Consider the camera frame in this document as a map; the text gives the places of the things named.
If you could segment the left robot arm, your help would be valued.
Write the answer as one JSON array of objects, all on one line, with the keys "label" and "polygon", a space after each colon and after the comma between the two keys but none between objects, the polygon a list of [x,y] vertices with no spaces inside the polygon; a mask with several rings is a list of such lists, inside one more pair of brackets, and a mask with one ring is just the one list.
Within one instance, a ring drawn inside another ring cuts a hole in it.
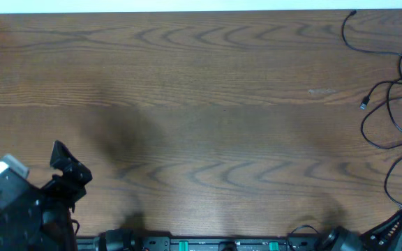
[{"label": "left robot arm", "polygon": [[64,143],[54,142],[50,166],[61,171],[43,187],[13,155],[0,158],[0,250],[76,250],[75,204],[86,194],[90,170]]}]

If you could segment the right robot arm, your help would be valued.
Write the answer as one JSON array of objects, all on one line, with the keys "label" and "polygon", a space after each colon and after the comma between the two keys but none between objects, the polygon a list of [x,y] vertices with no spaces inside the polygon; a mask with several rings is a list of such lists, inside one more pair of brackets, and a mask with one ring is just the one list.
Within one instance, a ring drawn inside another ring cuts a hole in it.
[{"label": "right robot arm", "polygon": [[331,251],[402,251],[402,207],[376,227],[356,234],[338,226],[324,235],[316,250]]}]

